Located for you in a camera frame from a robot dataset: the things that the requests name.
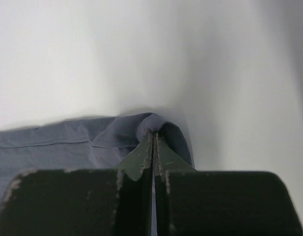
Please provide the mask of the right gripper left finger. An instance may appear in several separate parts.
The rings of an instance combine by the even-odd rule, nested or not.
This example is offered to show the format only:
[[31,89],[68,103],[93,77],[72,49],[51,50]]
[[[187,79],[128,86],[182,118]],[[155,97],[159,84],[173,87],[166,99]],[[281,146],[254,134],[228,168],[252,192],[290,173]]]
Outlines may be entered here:
[[111,169],[18,174],[0,203],[0,236],[149,236],[152,149],[148,132]]

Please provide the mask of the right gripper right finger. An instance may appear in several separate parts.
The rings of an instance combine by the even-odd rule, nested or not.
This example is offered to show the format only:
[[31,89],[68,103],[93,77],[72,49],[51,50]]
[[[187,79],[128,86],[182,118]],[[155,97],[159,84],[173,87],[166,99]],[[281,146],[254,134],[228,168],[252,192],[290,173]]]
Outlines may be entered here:
[[274,173],[198,171],[153,136],[160,236],[301,236],[288,189]]

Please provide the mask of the blue-grey tank top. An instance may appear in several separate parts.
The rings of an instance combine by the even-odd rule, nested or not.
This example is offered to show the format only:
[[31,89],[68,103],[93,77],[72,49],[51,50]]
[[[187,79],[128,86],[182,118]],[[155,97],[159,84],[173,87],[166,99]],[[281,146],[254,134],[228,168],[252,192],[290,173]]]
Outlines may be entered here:
[[0,131],[0,201],[21,171],[111,168],[132,152],[149,131],[161,134],[177,155],[192,163],[180,128],[155,113],[73,119]]

